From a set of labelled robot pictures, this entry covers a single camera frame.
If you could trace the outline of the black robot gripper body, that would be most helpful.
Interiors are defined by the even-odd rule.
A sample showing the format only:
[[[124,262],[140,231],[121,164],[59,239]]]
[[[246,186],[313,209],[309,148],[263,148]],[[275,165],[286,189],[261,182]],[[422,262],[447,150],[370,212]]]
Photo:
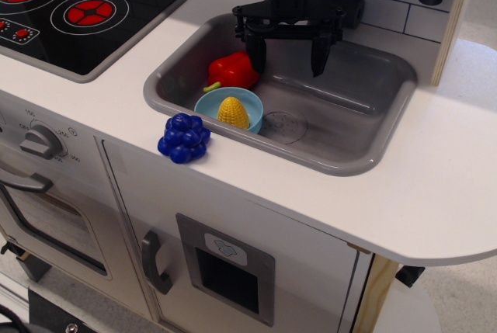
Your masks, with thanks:
[[[339,0],[264,0],[236,6],[236,37],[246,42],[254,33],[268,39],[342,39],[345,8]]]

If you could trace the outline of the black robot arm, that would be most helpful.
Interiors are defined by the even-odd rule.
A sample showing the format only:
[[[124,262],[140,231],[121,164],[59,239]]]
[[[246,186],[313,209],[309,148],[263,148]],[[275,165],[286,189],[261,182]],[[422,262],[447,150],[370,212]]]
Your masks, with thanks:
[[[311,41],[311,71],[325,70],[331,46],[341,40],[346,14],[339,0],[264,0],[236,6],[235,36],[245,44],[253,69],[266,68],[267,40]]]

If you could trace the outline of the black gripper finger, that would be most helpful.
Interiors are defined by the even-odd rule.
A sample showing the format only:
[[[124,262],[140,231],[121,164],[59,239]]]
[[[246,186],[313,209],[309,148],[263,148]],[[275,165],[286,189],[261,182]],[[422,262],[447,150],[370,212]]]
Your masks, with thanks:
[[[245,50],[251,61],[252,68],[260,75],[266,69],[266,41],[265,39],[254,33],[245,35]]]
[[[325,70],[331,46],[331,34],[313,38],[311,45],[311,71],[314,77],[318,77]]]

